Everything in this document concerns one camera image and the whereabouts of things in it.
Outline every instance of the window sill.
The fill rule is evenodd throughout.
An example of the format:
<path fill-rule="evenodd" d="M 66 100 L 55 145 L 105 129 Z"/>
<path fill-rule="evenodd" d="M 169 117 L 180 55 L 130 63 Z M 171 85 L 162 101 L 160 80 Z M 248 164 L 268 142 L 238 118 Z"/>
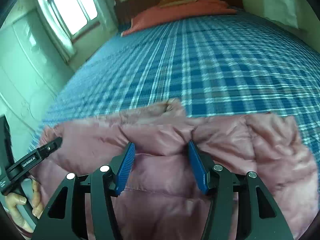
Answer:
<path fill-rule="evenodd" d="M 72 37 L 71 42 L 74 44 L 80 38 L 82 38 L 84 35 L 86 35 L 89 31 L 93 30 L 94 28 L 98 27 L 99 25 L 100 25 L 100 22 L 96 21 L 95 23 L 92 23 L 90 26 L 85 26 L 86 28 L 84 30 L 80 30 L 78 33 L 75 34 L 75 36 Z"/>

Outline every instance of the blue gripper pad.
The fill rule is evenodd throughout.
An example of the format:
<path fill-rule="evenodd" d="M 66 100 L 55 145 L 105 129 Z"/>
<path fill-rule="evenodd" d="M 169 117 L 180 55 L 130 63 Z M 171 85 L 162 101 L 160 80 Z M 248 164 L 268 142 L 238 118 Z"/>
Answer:
<path fill-rule="evenodd" d="M 120 165 L 120 168 L 116 174 L 116 188 L 115 193 L 120 195 L 120 193 L 124 190 L 125 185 L 127 184 L 128 177 L 134 162 L 134 158 L 136 155 L 136 147 L 134 143 L 129 143 L 125 149 L 124 158 Z"/>
<path fill-rule="evenodd" d="M 202 163 L 199 156 L 198 148 L 193 141 L 188 142 L 188 157 L 193 174 L 198 184 L 198 188 L 202 191 L 202 193 L 206 194 L 209 191 L 208 175 L 210 175 L 210 171 L 206 169 L 204 164 Z"/>

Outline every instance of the white logo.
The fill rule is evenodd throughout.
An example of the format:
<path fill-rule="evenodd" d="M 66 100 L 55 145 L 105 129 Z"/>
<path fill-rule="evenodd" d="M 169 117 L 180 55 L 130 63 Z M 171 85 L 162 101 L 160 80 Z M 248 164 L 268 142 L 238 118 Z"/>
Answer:
<path fill-rule="evenodd" d="M 33 158 L 32 159 L 30 159 L 29 161 L 27 161 L 25 164 L 23 164 L 22 165 L 22 167 L 25 167 L 25 166 L 27 166 L 29 163 L 31 163 L 32 161 L 34 161 L 36 159 L 36 157 L 35 156 L 33 156 Z"/>

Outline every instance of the window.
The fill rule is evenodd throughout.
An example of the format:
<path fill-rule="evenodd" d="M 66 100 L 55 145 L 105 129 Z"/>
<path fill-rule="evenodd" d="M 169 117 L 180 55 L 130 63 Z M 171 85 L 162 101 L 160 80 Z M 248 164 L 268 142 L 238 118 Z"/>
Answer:
<path fill-rule="evenodd" d="M 48 0 L 61 27 L 75 38 L 96 22 L 98 15 L 93 0 Z"/>

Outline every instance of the bed sheet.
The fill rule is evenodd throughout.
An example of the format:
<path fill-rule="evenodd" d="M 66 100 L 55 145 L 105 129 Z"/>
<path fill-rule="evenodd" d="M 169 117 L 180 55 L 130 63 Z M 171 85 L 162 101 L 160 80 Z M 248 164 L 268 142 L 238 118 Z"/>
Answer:
<path fill-rule="evenodd" d="M 272 22 L 238 12 L 114 36 L 72 77 L 45 125 L 180 98 L 188 116 L 294 115 L 320 165 L 320 54 Z"/>

